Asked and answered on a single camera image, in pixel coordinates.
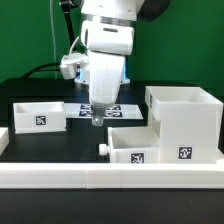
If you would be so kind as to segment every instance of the small white object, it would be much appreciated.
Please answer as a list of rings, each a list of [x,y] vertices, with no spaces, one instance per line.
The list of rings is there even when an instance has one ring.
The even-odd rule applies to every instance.
[[[4,152],[8,144],[9,144],[8,128],[0,128],[0,155]]]
[[[80,64],[80,69],[83,69],[88,73],[88,57],[85,54],[73,53],[63,56],[60,64],[60,70],[64,79],[72,79],[76,77],[77,64]]]
[[[101,156],[106,156],[110,152],[110,147],[106,144],[100,144],[99,146],[99,153]]]
[[[16,134],[66,130],[63,102],[14,103]]]

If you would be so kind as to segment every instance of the open white box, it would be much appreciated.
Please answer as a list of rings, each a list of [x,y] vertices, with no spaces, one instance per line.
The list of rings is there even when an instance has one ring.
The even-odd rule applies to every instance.
[[[16,134],[66,130],[63,102],[14,103]]]

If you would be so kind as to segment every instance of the black cable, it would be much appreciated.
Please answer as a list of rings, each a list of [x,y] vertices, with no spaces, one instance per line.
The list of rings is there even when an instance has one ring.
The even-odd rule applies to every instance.
[[[25,73],[21,78],[23,79],[27,79],[29,78],[33,73],[38,72],[38,71],[43,71],[41,70],[42,68],[48,68],[48,67],[53,67],[53,66],[58,66],[60,65],[60,63],[58,62],[54,62],[54,63],[49,63],[49,64],[44,64],[44,65],[40,65],[34,69],[32,69],[31,71]]]

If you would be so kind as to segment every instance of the white plastic part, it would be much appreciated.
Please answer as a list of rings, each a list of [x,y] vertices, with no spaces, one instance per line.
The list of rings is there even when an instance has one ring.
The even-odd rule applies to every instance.
[[[136,21],[144,0],[85,0],[82,13]]]
[[[101,156],[106,156],[110,152],[110,147],[106,144],[100,144],[99,146],[99,153]]]
[[[9,144],[8,128],[0,128],[0,155],[4,152],[8,144]]]
[[[199,87],[146,87],[148,127],[109,128],[112,163],[212,164],[223,103]]]
[[[60,64],[60,70],[64,79],[72,79],[76,77],[77,64],[80,65],[80,69],[83,70],[83,73],[89,73],[88,57],[85,54],[73,53],[63,56]]]
[[[216,188],[224,163],[62,164],[0,163],[0,188]]]
[[[82,24],[81,41],[91,51],[130,55],[133,48],[134,29],[93,21]]]
[[[124,69],[124,56],[89,51],[89,100],[93,106],[115,104]]]
[[[14,103],[16,134],[66,130],[63,102]]]

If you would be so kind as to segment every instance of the tag sticker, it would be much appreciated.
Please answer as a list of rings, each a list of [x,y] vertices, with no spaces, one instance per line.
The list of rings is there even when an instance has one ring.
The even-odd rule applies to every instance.
[[[141,164],[145,163],[145,153],[131,153],[130,154],[131,163]]]
[[[79,117],[92,117],[92,111],[80,111],[79,112]]]
[[[121,112],[106,111],[105,117],[123,117]]]
[[[121,110],[121,106],[120,105],[114,105],[113,107],[108,107],[107,110]]]
[[[178,159],[179,160],[192,160],[193,146],[179,146]]]
[[[46,116],[36,116],[36,126],[47,125]]]

